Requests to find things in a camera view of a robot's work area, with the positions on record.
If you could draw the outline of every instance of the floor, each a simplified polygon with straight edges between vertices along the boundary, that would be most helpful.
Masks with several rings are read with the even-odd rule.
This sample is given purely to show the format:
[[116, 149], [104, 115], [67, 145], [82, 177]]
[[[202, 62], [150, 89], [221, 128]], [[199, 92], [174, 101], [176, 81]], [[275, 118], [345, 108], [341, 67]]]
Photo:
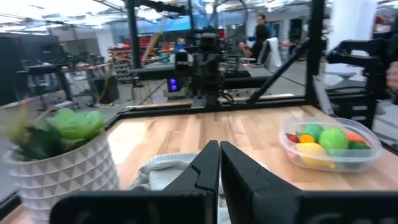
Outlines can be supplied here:
[[[278, 79], [276, 83], [272, 86], [270, 92], [272, 94], [283, 94], [283, 93], [291, 93], [294, 95], [303, 95], [305, 83], [305, 64], [302, 63], [294, 63], [287, 72], [284, 73], [283, 77]], [[87, 84], [85, 81], [75, 81], [75, 84], [72, 85], [72, 90], [74, 93], [78, 93], [82, 91], [82, 89], [86, 88]], [[145, 96], [140, 94], [139, 91], [134, 92], [134, 96], [132, 94], [132, 86], [129, 84], [119, 85], [119, 100], [112, 107], [104, 106], [102, 108], [89, 108], [85, 106], [85, 103], [89, 100], [89, 98], [77, 98], [75, 101], [79, 102], [81, 105], [82, 111], [91, 111], [91, 110], [100, 110], [105, 115], [106, 119], [111, 119], [118, 111], [120, 111], [123, 107], [134, 105], [135, 103], [140, 103]], [[165, 82], [152, 82], [149, 85], [149, 92], [154, 92], [152, 94], [152, 102], [153, 103], [165, 103], [168, 101], [167, 98], [163, 97], [163, 91], [167, 89]], [[52, 94], [52, 96], [47, 97], [48, 101], [53, 101], [58, 96], [57, 94]], [[376, 133], [380, 132], [390, 137], [398, 136], [398, 120], [393, 119], [393, 114], [398, 113], [398, 107], [392, 106], [388, 102], [382, 102], [384, 105], [384, 110], [386, 114], [378, 117], [375, 125], [374, 131]], [[27, 104], [29, 107], [29, 117], [31, 121], [34, 121], [36, 117], [38, 117], [38, 113], [35, 111], [36, 108], [39, 107], [38, 101], [31, 101]], [[6, 125], [10, 121], [15, 120], [16, 115], [19, 112], [19, 107], [9, 108], [7, 110], [0, 109], [0, 124]], [[3, 155], [7, 148], [9, 147], [9, 141], [5, 136], [0, 134], [0, 154]], [[9, 179], [7, 175], [7, 165], [4, 163], [2, 159], [0, 159], [0, 200], [2, 198], [7, 197], [11, 192], [15, 191], [14, 186], [11, 184], [12, 180]]]

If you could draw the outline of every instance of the white plant pot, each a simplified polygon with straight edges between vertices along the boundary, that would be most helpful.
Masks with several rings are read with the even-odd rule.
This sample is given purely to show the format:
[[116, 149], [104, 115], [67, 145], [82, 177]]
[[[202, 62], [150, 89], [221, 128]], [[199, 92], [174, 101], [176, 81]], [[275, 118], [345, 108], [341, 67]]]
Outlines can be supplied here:
[[51, 208], [61, 198], [80, 190], [118, 190], [119, 177], [105, 133], [68, 153], [40, 161], [21, 162], [9, 151], [11, 165], [25, 210], [34, 224], [49, 224]]

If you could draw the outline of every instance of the plastic container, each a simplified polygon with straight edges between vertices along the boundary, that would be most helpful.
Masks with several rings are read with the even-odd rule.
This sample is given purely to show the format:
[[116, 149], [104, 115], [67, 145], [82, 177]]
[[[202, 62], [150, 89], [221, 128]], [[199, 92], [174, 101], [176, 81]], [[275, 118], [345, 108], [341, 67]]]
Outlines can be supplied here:
[[[300, 133], [308, 124], [319, 124], [323, 128], [340, 128], [345, 133], [353, 133], [361, 136], [365, 143], [371, 149], [332, 149], [339, 151], [338, 155], [309, 154], [298, 152], [296, 143], [289, 140], [286, 134]], [[285, 120], [279, 133], [281, 145], [286, 149], [288, 158], [300, 167], [327, 170], [334, 172], [362, 172], [371, 166], [371, 164], [382, 154], [380, 140], [362, 124], [344, 118], [321, 119], [315, 117], [290, 118]]]

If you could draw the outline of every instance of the ceiling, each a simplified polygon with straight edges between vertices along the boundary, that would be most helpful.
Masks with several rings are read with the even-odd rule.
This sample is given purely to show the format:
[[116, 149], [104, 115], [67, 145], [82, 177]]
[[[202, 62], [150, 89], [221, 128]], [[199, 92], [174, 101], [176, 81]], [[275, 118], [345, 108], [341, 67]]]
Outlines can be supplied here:
[[[18, 0], [0, 1], [0, 30], [36, 30], [44, 32], [46, 28], [62, 26], [49, 21], [60, 21], [66, 24], [74, 24], [82, 27], [94, 28], [115, 20], [126, 17], [124, 2], [122, 0], [105, 0], [105, 5], [98, 1], [103, 0]], [[392, 6], [398, 1], [378, 0], [383, 4], [381, 10], [386, 14], [395, 13]], [[178, 5], [187, 5], [187, 0], [163, 0], [163, 2], [175, 2]], [[308, 0], [244, 0], [247, 7], [254, 12], [270, 11], [283, 7], [297, 7], [305, 5]], [[214, 0], [192, 0], [192, 5], [200, 13], [211, 13]], [[218, 11], [238, 11], [243, 9], [238, 0], [230, 0], [218, 7]], [[141, 6], [137, 8], [137, 16], [155, 22], [162, 17], [153, 9]]]

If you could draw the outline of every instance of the wooden table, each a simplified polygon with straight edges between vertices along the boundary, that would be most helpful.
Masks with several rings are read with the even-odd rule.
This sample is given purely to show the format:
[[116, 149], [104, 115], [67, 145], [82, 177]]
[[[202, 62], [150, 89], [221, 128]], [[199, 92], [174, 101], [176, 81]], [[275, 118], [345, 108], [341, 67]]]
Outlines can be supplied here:
[[[229, 141], [273, 173], [305, 190], [397, 190], [398, 157], [385, 150], [369, 171], [339, 174], [300, 168], [279, 144], [281, 122], [290, 117], [331, 119], [312, 106], [187, 114], [120, 120], [108, 131], [121, 188], [149, 159], [171, 152], [199, 152], [212, 139]], [[0, 224], [31, 224], [22, 206]]]

